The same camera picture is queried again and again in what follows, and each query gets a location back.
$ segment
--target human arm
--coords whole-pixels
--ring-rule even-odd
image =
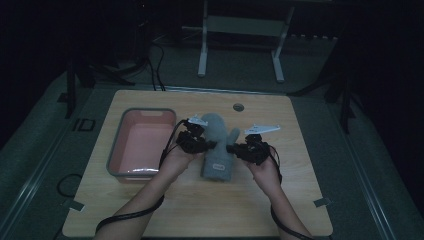
[[[189,163],[199,155],[187,154],[175,147],[166,156],[160,171],[114,216],[146,210],[154,206]],[[140,239],[153,213],[104,225],[94,239]]]
[[[261,165],[257,166],[252,163],[245,162],[246,166],[253,174],[255,182],[264,194],[269,198],[271,206],[278,220],[287,228],[298,232],[304,236],[312,238],[312,235],[303,225],[302,221],[294,211],[290,201],[281,188],[276,163],[268,157]],[[286,231],[278,228],[281,240],[298,239]]]

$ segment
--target sticker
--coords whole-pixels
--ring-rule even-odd
[[[219,170],[219,171],[224,171],[224,170],[225,170],[225,166],[224,166],[224,165],[222,165],[222,164],[217,164],[217,163],[214,163],[214,164],[212,165],[212,168],[213,168],[213,169],[215,169],[215,170]]]

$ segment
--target white tag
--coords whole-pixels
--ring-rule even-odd
[[[203,121],[202,119],[197,117],[197,114],[194,117],[188,119],[189,123],[197,124],[200,126],[208,126],[208,122]]]
[[[215,170],[219,170],[219,171],[224,171],[224,170],[225,170],[225,166],[224,166],[224,165],[222,165],[222,164],[217,164],[217,163],[214,163],[214,164],[212,165],[212,168],[213,168],[213,169],[215,169]]]
[[[256,125],[253,124],[253,127],[244,130],[245,134],[261,134],[261,133],[266,133],[266,132],[272,132],[272,131],[276,131],[276,130],[280,130],[280,125],[276,125],[276,126],[264,126],[264,125]]]

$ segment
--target small hole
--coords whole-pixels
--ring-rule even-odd
[[[237,112],[242,112],[244,110],[244,106],[241,103],[236,103],[233,105],[233,109]]]

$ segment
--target hand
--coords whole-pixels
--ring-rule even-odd
[[[165,160],[163,161],[159,173],[169,177],[171,182],[174,182],[177,177],[188,168],[188,165],[191,161],[196,158],[200,158],[200,156],[203,154],[185,153],[180,146],[175,144],[171,145],[169,149],[172,150],[170,150]]]
[[[276,164],[271,157],[268,157],[261,165],[257,166],[254,163],[244,161],[247,168],[252,172],[253,179],[262,189],[262,191],[270,197],[271,194],[282,191]]]

